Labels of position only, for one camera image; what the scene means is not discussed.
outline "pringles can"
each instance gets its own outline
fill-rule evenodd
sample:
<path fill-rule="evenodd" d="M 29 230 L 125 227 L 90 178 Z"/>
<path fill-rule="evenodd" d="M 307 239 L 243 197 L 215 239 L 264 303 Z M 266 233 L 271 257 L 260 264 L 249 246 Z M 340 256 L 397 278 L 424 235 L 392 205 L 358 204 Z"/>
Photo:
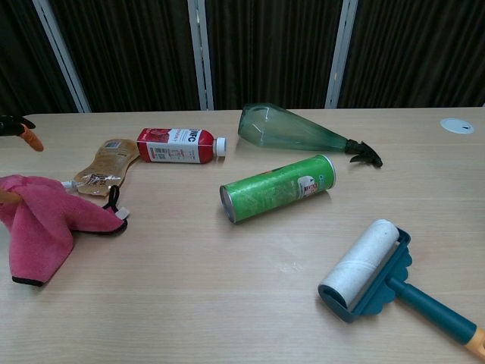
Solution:
<path fill-rule="evenodd" d="M 316 155 L 221 186 L 222 205 L 232 222 L 261 214 L 298 199 L 329 190 L 335 168 L 325 155 Z"/>

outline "pink towel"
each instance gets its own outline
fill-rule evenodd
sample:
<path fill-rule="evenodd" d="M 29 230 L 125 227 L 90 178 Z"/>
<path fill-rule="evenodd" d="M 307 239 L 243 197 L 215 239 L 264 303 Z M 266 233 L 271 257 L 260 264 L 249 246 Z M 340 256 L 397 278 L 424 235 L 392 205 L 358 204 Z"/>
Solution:
<path fill-rule="evenodd" d="M 18 204 L 0 203 L 0 220 L 10 231 L 10 271 L 14 282 L 42 286 L 73 249 L 71 231 L 113 234 L 127 221 L 118 218 L 119 189 L 113 186 L 103 208 L 70 195 L 56 180 L 12 175 L 0 187 L 22 196 Z"/>

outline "blue handle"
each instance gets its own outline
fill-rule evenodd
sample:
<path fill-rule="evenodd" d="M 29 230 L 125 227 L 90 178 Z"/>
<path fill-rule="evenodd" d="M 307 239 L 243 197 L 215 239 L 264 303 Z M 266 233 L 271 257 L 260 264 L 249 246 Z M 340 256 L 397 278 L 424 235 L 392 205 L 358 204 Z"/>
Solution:
<path fill-rule="evenodd" d="M 429 297 L 412 284 L 404 283 L 394 277 L 387 278 L 386 282 L 399 298 L 444 330 L 461 345 L 465 345 L 475 334 L 477 326 L 473 322 Z"/>

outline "wooden table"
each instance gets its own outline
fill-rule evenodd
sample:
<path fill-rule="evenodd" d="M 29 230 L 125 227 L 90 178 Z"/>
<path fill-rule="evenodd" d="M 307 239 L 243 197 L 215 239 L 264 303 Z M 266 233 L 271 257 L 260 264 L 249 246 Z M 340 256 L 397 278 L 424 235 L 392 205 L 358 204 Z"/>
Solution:
<path fill-rule="evenodd" d="M 328 193 L 236 225 L 221 184 L 316 154 L 238 140 L 240 111 L 31 115 L 44 152 L 2 138 L 0 175 L 59 180 L 105 140 L 136 139 L 143 127 L 202 127 L 226 136 L 228 153 L 207 165 L 137 161 L 121 188 L 127 231 L 77 235 L 42 289 L 11 281 L 0 225 L 0 362 L 478 362 L 399 302 L 346 324 L 317 285 L 374 219 L 387 218 L 411 235 L 408 281 L 485 325 L 485 108 L 296 112 L 366 141 L 383 168 L 330 153 Z M 475 133 L 442 129 L 451 117 Z"/>

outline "dark curtain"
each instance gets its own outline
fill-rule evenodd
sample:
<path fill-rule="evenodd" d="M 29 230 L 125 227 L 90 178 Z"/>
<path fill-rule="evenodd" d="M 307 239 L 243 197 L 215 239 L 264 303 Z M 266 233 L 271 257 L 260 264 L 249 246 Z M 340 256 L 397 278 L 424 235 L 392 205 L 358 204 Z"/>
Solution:
<path fill-rule="evenodd" d="M 340 108 L 484 102 L 483 0 L 359 0 Z"/>
<path fill-rule="evenodd" d="M 93 111 L 199 109 L 187 1 L 51 6 Z"/>
<path fill-rule="evenodd" d="M 0 1 L 0 115 L 76 112 L 31 1 Z"/>
<path fill-rule="evenodd" d="M 342 0 L 206 0 L 214 105 L 322 108 Z"/>

